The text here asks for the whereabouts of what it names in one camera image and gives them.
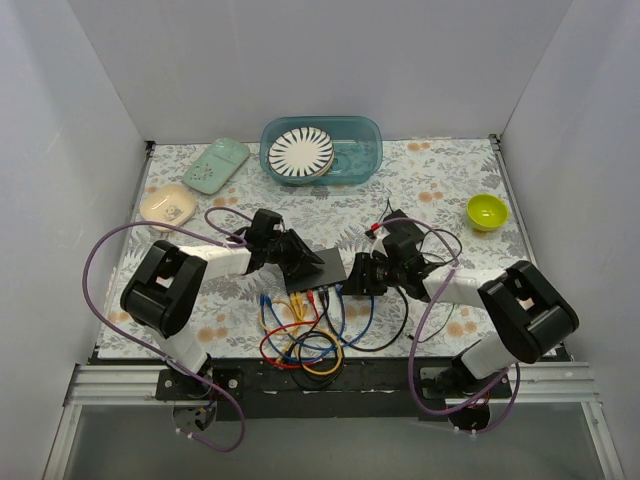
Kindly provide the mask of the black power adapter brick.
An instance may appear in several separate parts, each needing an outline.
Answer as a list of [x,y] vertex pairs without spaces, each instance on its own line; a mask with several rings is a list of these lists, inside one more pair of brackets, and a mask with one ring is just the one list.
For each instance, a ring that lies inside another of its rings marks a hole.
[[407,218],[407,215],[403,210],[396,209],[383,218],[384,228],[389,233],[403,234],[413,242],[419,242],[424,239],[425,233],[419,226],[410,221],[398,221],[398,218]]

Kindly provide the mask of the black network switch box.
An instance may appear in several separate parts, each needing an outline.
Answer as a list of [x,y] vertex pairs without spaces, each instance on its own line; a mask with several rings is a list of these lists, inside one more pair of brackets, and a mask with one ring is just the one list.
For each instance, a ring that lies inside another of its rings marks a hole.
[[337,247],[319,250],[315,254],[322,263],[312,264],[312,269],[304,274],[285,278],[285,289],[288,294],[342,284],[347,279],[344,263]]

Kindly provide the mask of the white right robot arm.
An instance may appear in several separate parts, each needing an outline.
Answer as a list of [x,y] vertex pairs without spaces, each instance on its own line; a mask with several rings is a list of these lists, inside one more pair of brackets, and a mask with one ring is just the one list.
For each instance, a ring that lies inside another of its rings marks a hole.
[[579,326],[574,309],[527,260],[505,269],[445,271],[429,262],[416,243],[396,232],[355,255],[342,293],[381,296],[398,287],[425,303],[453,303],[484,309],[495,332],[460,352],[426,388],[442,393],[472,392],[498,371],[517,362],[534,364]]

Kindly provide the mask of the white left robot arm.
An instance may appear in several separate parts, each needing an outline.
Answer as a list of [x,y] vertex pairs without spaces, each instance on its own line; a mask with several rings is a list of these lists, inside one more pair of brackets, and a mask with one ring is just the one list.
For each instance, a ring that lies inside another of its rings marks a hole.
[[209,356],[189,326],[201,284],[243,276],[266,264],[296,279],[319,272],[324,260],[284,226],[280,214],[259,209],[250,225],[229,234],[225,243],[179,247],[155,242],[124,288],[120,307],[151,334],[164,356],[201,373]]

